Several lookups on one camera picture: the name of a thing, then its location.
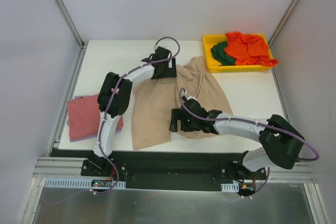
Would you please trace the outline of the beige t-shirt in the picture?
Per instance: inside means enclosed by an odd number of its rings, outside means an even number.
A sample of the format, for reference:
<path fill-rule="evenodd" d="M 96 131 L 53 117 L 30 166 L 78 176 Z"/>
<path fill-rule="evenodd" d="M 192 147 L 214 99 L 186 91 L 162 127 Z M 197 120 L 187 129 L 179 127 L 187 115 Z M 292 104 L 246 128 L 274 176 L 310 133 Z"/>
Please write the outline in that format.
<path fill-rule="evenodd" d="M 221 110 L 232 114 L 226 95 L 206 69 L 203 56 L 176 67 L 176 78 L 147 79 L 133 89 L 135 97 L 132 115 L 132 145 L 134 150 L 170 142 L 171 111 L 181 107 L 179 91 L 197 98 L 206 110 Z"/>

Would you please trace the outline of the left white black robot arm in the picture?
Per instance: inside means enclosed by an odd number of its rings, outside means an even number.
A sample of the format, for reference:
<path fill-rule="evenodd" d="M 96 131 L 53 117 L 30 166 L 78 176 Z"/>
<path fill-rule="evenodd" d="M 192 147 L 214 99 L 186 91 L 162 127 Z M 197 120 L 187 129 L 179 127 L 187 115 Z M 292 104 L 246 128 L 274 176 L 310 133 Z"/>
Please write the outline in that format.
<path fill-rule="evenodd" d="M 117 124 L 129 107 L 135 86 L 147 79 L 177 77 L 175 57 L 168 49 L 156 46 L 154 53 L 142 59 L 141 64 L 134 69 L 122 75 L 107 73 L 97 98 L 100 124 L 97 142 L 92 149 L 96 156 L 106 158 L 112 153 Z"/>

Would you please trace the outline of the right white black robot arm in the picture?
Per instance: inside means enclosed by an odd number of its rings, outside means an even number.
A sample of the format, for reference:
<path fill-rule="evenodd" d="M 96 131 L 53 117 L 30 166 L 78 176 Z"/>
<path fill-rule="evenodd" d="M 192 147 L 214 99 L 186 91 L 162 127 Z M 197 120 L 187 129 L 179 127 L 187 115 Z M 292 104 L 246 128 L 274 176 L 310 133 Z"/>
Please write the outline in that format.
<path fill-rule="evenodd" d="M 303 147 L 298 140 L 301 135 L 282 116 L 261 120 L 236 117 L 221 110 L 207 111 L 195 98 L 183 98 L 181 107 L 172 109 L 169 130 L 235 135 L 260 143 L 260 148 L 243 152 L 236 164 L 225 169 L 228 177 L 240 181 L 271 165 L 292 169 Z"/>

